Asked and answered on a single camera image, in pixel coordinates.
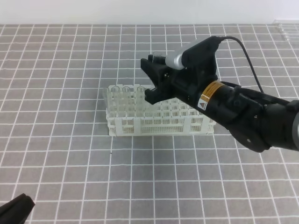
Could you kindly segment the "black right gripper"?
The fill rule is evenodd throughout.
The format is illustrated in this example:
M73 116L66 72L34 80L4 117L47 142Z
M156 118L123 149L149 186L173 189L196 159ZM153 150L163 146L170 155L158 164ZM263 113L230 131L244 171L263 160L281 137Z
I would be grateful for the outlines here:
M183 53L182 63L186 68L182 70L141 59L141 69L154 85L154 89L145 90L145 101L154 105L175 96L193 108L204 109L198 106L198 101L203 90L218 79L215 53L221 38L211 36L191 43L193 47Z

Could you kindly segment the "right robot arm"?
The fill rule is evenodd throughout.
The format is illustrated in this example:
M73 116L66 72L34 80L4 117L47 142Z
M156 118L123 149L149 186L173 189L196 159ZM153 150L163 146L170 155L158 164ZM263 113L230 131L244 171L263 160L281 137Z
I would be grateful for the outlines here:
M219 81L215 53L223 36L193 41L167 56L141 59L154 88L150 104L177 98L226 128L246 148L299 149L299 102L287 101L240 85Z

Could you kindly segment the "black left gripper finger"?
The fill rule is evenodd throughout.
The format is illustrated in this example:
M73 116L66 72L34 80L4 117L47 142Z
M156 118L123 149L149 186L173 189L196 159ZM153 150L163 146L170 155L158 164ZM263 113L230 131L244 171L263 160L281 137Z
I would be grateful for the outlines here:
M0 207L0 224L24 224L35 203L31 197L21 194Z

